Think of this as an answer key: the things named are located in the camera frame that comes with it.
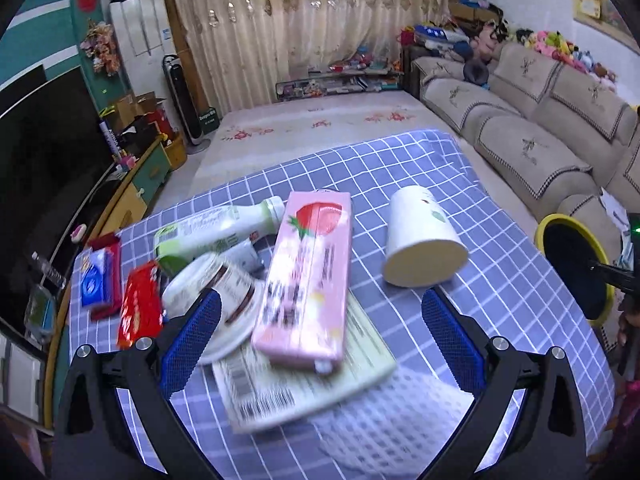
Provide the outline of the cardboard box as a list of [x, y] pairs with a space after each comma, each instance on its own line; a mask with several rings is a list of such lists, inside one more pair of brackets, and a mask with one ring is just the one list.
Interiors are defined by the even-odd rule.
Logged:
[[163, 102], [164, 99], [158, 98], [154, 92], [146, 92], [138, 96], [128, 92], [113, 103], [115, 128], [122, 130], [128, 127], [134, 121], [134, 118], [154, 113]]

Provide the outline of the pale green carton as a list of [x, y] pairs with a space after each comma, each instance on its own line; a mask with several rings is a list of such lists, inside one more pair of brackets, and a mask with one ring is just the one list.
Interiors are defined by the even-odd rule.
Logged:
[[373, 387], [397, 366], [393, 353], [355, 296], [348, 297], [344, 359], [322, 376], [272, 365], [247, 342], [212, 365], [229, 424], [254, 434], [325, 411]]

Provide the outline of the green yellow tv cabinet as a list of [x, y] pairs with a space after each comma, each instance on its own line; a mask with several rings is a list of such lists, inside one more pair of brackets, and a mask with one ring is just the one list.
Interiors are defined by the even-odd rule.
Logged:
[[[141, 220], [154, 200], [158, 189], [163, 185], [171, 172], [169, 159], [162, 145], [156, 138], [144, 154], [138, 159], [134, 168], [127, 172], [110, 201], [101, 212], [96, 224], [80, 240], [80, 248], [84, 249], [88, 242], [105, 234], [114, 233], [134, 222]], [[49, 346], [46, 371], [43, 383], [43, 425], [47, 430], [53, 429], [54, 423], [54, 378], [58, 350], [60, 350], [63, 330], [70, 307], [72, 285], [68, 284], [61, 297], [58, 313], [55, 317], [54, 334]]]

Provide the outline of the artificial flower bouquet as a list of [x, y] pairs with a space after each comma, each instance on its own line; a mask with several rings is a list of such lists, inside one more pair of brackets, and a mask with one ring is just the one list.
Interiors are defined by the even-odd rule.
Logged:
[[88, 21], [88, 29], [84, 40], [80, 43], [81, 51], [91, 61], [96, 74], [104, 73], [113, 77], [120, 70], [120, 59], [117, 53], [114, 27], [104, 21]]

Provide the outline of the white paper cup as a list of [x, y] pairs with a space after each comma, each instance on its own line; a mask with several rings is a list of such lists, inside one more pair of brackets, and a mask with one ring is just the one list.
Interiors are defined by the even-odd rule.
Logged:
[[469, 260], [446, 211], [420, 185], [400, 188], [390, 199], [383, 278], [402, 288], [450, 280]]

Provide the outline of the white green plastic bottle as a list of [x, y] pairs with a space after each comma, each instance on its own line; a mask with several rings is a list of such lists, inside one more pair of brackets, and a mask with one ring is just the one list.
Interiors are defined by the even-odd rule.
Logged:
[[220, 206], [172, 222], [155, 232], [154, 260], [170, 276], [206, 252], [222, 254], [244, 240], [277, 234], [285, 213], [278, 196], [254, 206]]

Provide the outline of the pink strawberry milk carton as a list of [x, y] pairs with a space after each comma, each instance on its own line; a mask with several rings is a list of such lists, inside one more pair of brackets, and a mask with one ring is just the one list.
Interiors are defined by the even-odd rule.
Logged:
[[292, 192], [250, 337], [269, 361], [329, 375], [345, 353], [352, 251], [347, 192]]

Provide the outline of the black flat television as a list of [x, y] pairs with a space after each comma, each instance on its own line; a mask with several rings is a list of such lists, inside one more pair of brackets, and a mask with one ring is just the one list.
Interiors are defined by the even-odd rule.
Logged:
[[24, 328], [32, 253], [63, 273], [58, 244], [90, 192], [114, 165], [78, 67], [29, 92], [1, 116], [1, 318]]

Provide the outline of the pile of plush toys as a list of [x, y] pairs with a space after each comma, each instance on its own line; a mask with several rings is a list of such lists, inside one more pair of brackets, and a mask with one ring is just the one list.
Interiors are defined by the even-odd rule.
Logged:
[[513, 28], [503, 10], [488, 6], [482, 18], [480, 0], [449, 3], [450, 18], [440, 23], [423, 22], [408, 26], [400, 34], [401, 88], [419, 92], [424, 79], [413, 64], [420, 58], [442, 58], [462, 65], [462, 79], [488, 86], [489, 65], [509, 42], [564, 63], [594, 78], [605, 88], [616, 90], [616, 73], [596, 62], [588, 50], [582, 50], [560, 32]]

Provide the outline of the clear water bottle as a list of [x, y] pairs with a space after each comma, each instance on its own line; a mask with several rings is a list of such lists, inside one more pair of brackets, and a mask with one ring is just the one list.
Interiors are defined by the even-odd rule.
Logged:
[[39, 255], [38, 252], [32, 253], [32, 263], [57, 288], [63, 289], [66, 286], [66, 278], [55, 270], [52, 264], [42, 255]]

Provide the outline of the low shelf with toys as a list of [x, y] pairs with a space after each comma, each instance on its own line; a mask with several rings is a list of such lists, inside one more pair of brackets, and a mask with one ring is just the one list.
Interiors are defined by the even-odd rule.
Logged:
[[289, 80], [278, 81], [274, 93], [279, 102], [399, 90], [404, 73], [393, 64], [365, 66], [336, 64], [296, 70]]

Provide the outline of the blue tissue pack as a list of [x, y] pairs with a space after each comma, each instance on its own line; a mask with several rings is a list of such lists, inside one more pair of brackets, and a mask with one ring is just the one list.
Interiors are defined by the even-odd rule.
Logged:
[[81, 261], [80, 303], [86, 309], [106, 307], [112, 301], [112, 255], [101, 248]]

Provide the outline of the blue checkered tablecloth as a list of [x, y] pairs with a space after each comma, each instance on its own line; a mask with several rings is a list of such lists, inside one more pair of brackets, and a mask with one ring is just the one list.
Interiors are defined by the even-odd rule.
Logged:
[[[155, 232], [207, 206], [253, 205], [292, 191], [335, 188], [352, 196], [350, 290], [399, 365], [455, 385], [421, 318], [422, 289], [382, 278], [388, 201], [406, 185], [428, 188], [469, 249], [469, 262], [444, 288], [461, 312], [488, 335], [518, 350], [567, 353], [582, 401], [587, 450], [602, 434], [614, 405], [614, 379], [582, 310], [546, 258], [487, 195], [471, 163], [448, 133], [437, 130], [342, 146], [254, 172], [172, 205], [120, 232], [122, 278], [152, 258]], [[320, 451], [306, 422], [254, 436], [234, 434], [209, 368], [196, 370], [171, 398], [192, 438], [227, 479], [364, 479]]]

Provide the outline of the black tower fan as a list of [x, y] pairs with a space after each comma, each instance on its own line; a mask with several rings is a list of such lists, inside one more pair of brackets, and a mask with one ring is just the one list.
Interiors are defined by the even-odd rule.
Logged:
[[165, 55], [162, 66], [171, 99], [186, 138], [186, 152], [189, 155], [201, 153], [209, 147], [210, 140], [206, 139], [203, 132], [200, 115], [186, 83], [180, 58], [176, 54]]

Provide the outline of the yellow rimmed black trash bin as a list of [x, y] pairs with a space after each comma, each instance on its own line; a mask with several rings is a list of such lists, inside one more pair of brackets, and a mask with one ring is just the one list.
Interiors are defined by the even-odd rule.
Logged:
[[593, 232], [567, 214], [548, 214], [538, 224], [534, 242], [588, 323], [602, 326], [611, 313], [615, 292], [594, 267], [608, 264], [608, 257]]

